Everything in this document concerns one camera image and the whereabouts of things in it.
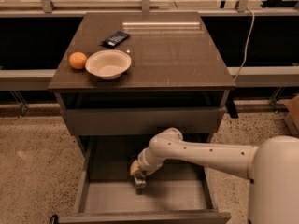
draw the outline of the white bowl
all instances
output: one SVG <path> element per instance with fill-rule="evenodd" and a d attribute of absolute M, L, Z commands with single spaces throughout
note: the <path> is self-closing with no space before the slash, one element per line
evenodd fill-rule
<path fill-rule="evenodd" d="M 131 66 L 128 54 L 119 50 L 103 50 L 94 53 L 86 62 L 86 70 L 102 79 L 120 77 Z"/>

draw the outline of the cabinet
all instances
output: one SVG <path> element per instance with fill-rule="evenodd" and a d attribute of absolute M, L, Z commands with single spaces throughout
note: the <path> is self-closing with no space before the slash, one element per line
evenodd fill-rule
<path fill-rule="evenodd" d="M 102 80 L 68 65 L 72 52 L 104 50 L 101 41 L 122 30 L 116 49 L 132 66 Z M 235 84 L 197 13 L 87 13 L 50 85 L 69 132 L 85 155 L 75 213 L 62 223 L 226 223 L 213 206 L 205 170 L 168 161 L 136 190 L 130 159 L 168 127 L 188 141 L 208 142 L 220 126 Z"/>

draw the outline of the dark wooden surface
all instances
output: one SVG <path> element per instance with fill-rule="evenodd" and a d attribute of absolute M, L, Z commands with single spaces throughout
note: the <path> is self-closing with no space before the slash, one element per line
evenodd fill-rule
<path fill-rule="evenodd" d="M 163 31 L 144 26 L 136 32 L 124 22 L 144 21 L 141 13 L 88 13 L 79 26 L 49 89 L 51 91 L 179 91 L 230 90 L 235 84 L 197 13 L 151 13 L 148 22 L 194 22 L 189 32 L 184 25 Z M 74 70 L 68 64 L 72 52 L 88 57 L 105 50 L 101 42 L 122 30 L 130 37 L 115 49 L 127 52 L 131 68 L 120 78 L 104 81 L 86 70 Z"/>

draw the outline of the terrazzo floor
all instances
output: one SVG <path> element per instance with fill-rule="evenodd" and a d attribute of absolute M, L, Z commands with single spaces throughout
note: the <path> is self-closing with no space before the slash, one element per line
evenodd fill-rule
<path fill-rule="evenodd" d="M 83 157 L 57 107 L 47 110 L 18 119 L 0 106 L 0 224 L 48 224 L 53 214 L 73 212 Z M 231 119 L 225 114 L 212 142 L 259 145 L 290 134 L 285 116 L 250 111 Z M 232 215 L 228 223 L 246 224 L 249 182 L 214 170 L 207 178 L 219 210 Z"/>

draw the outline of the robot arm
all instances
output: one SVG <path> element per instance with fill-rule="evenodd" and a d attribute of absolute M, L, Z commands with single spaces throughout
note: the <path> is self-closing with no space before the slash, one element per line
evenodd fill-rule
<path fill-rule="evenodd" d="M 299 140 L 280 136 L 260 147 L 184 142 L 170 128 L 154 136 L 131 166 L 137 188 L 166 159 L 189 161 L 250 180 L 249 223 L 297 223 Z"/>

